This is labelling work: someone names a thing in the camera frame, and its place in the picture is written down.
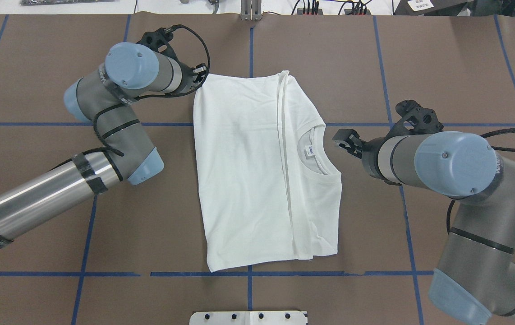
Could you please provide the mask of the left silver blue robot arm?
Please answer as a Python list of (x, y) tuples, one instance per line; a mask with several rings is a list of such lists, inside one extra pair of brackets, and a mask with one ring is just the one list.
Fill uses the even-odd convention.
[(171, 46), (121, 42), (64, 93), (64, 105), (90, 123), (98, 148), (75, 154), (47, 173), (0, 195), (0, 249), (19, 236), (124, 181), (138, 185), (164, 162), (132, 105), (147, 97), (179, 98), (203, 85), (210, 61), (190, 67)]

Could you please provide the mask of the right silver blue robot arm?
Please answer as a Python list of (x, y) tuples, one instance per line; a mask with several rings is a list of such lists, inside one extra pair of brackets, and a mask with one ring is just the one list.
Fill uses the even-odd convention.
[(341, 128), (332, 140), (372, 177), (458, 204), (429, 286), (433, 305), (468, 325), (515, 320), (515, 161), (469, 132), (391, 130), (364, 141)]

